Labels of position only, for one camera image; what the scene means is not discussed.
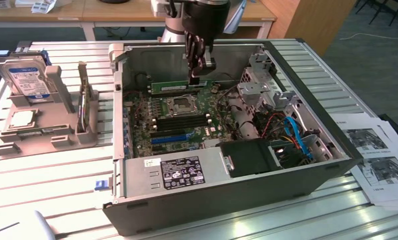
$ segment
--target slotted metal table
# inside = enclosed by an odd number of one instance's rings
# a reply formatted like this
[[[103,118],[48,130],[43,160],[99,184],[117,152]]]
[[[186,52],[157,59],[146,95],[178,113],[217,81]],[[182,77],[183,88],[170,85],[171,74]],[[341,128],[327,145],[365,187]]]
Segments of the slotted metal table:
[[[329,113],[374,112],[306,43],[271,40]],[[131,237],[118,235],[102,209],[110,191],[94,192],[95,180],[113,174],[113,71],[108,45],[115,41],[34,42],[46,49],[74,92],[78,62],[87,62],[99,90],[99,144],[94,148],[0,160],[0,216],[35,209],[58,239],[398,239],[398,211],[370,204],[353,175],[330,179],[309,196],[234,212]],[[279,75],[290,89],[289,82]],[[8,116],[10,88],[0,81],[0,131]]]

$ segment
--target motherboard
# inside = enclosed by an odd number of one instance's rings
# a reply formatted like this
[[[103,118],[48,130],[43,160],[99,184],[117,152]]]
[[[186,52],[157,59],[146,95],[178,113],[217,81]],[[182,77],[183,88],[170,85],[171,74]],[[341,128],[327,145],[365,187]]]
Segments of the motherboard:
[[[218,106],[227,90],[213,80],[151,83],[126,91],[134,158],[211,148],[233,140],[230,108]]]

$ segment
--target white cable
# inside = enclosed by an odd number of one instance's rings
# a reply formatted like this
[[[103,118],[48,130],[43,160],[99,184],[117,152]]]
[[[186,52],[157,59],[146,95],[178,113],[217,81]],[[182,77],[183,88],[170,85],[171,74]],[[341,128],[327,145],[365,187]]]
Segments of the white cable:
[[[378,36],[378,35],[373,35],[373,34],[367,34],[367,33],[357,33],[357,34],[354,34],[351,37],[341,38],[339,40],[349,40],[349,39],[353,39],[353,38],[354,38],[355,36],[358,36],[358,35],[367,35],[367,36],[378,37],[378,38],[383,38],[383,39],[398,39],[398,37]]]

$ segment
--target gray carpet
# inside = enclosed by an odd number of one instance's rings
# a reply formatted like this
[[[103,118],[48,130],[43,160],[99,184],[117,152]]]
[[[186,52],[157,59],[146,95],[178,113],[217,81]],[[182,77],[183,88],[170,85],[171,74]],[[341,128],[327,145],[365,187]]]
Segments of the gray carpet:
[[[387,26],[391,14],[381,13],[373,24],[375,9],[366,6],[358,15],[357,9],[347,17],[338,36],[323,57],[341,78],[357,92],[359,97],[378,113],[387,113],[398,122],[398,39],[383,39],[371,36],[357,36],[350,40],[338,40],[355,33],[367,33],[398,37],[398,19]],[[125,36],[129,28],[113,30]],[[147,27],[141,32],[133,27],[125,40],[157,39],[162,36],[163,27]],[[108,37],[103,28],[95,29],[96,40],[119,40]],[[19,41],[84,41],[80,28],[0,28],[0,50],[15,49]]]

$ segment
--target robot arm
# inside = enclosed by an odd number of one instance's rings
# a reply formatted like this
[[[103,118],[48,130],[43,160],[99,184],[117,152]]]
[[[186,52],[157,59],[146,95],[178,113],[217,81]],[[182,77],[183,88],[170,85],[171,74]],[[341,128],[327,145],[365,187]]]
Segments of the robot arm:
[[[167,17],[163,42],[186,43],[189,84],[217,69],[214,40],[237,31],[247,0],[151,0],[157,17]]]

